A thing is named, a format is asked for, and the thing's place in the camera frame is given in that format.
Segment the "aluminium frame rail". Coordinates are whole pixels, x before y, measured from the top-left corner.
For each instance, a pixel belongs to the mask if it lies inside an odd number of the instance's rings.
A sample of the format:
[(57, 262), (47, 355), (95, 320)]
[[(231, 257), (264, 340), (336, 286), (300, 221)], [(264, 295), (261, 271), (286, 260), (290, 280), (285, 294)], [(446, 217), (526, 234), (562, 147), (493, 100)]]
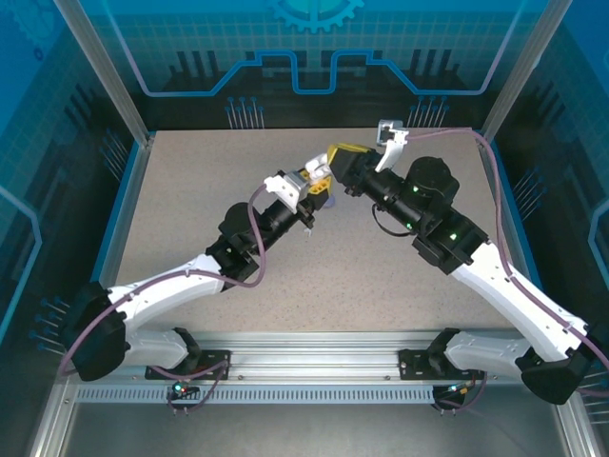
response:
[(200, 351), (229, 350), (229, 378), (401, 379), (398, 352), (427, 349), (456, 368), (518, 379), (524, 368), (562, 362), (576, 348), (564, 330), (535, 336), (446, 328), (434, 332), (190, 333)]

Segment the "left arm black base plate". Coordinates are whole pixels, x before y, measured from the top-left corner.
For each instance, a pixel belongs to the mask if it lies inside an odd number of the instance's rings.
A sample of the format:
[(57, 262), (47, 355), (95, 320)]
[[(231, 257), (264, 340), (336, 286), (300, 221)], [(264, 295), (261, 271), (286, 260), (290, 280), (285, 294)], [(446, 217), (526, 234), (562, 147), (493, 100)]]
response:
[(146, 380), (212, 381), (228, 378), (231, 352), (229, 350), (203, 350), (197, 357), (188, 356), (176, 368), (163, 368), (161, 372), (146, 367)]

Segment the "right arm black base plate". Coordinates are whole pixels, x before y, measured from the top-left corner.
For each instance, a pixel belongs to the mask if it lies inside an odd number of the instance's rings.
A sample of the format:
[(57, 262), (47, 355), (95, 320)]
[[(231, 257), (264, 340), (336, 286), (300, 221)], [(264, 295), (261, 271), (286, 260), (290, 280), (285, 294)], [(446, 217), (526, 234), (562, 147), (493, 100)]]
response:
[(403, 381), (481, 381), (480, 370), (456, 368), (443, 354), (427, 349), (403, 349), (398, 352), (400, 377)]

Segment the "aluminium frame post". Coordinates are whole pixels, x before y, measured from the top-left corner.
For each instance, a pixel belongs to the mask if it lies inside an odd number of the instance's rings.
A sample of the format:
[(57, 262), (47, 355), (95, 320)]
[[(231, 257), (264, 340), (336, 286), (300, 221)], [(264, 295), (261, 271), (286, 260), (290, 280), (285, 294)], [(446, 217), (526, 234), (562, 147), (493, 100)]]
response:
[(539, 63), (572, 2), (573, 0), (548, 0), (515, 66), (512, 68), (482, 125), (481, 136), (488, 143), (494, 139), (502, 123), (516, 103), (527, 80)]
[(130, 134), (140, 147), (148, 148), (150, 145), (148, 129), (80, 1), (52, 1), (87, 57)]

